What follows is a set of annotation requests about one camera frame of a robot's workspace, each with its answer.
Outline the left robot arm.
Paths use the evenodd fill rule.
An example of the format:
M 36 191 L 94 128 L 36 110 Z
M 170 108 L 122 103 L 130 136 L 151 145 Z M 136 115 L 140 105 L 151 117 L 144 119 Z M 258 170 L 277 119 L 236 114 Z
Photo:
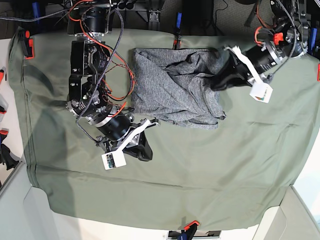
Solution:
M 229 57 L 222 69 L 207 84 L 213 91 L 250 86 L 270 90 L 273 67 L 280 68 L 288 59 L 308 51 L 309 25 L 303 0 L 272 0 L 272 24 L 261 23 L 254 32 L 255 45 L 241 51 L 238 46 L 225 47 Z

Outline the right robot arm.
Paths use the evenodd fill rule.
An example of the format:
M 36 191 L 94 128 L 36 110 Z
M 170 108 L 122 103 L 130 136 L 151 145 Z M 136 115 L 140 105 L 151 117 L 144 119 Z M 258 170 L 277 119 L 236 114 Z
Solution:
M 67 13 L 67 32 L 76 37 L 71 43 L 67 109 L 77 122 L 87 119 L 101 132 L 97 137 L 89 133 L 86 136 L 104 150 L 112 167 L 116 165 L 117 150 L 140 161 L 152 160 L 153 151 L 143 124 L 148 128 L 155 124 L 154 120 L 134 123 L 133 108 L 119 104 L 133 92 L 135 77 L 117 47 L 110 47 L 101 39 L 109 31 L 110 16 L 118 12 L 113 0 L 76 0 Z M 106 81 L 114 57 L 129 74 L 129 89 L 123 97 L 113 96 Z

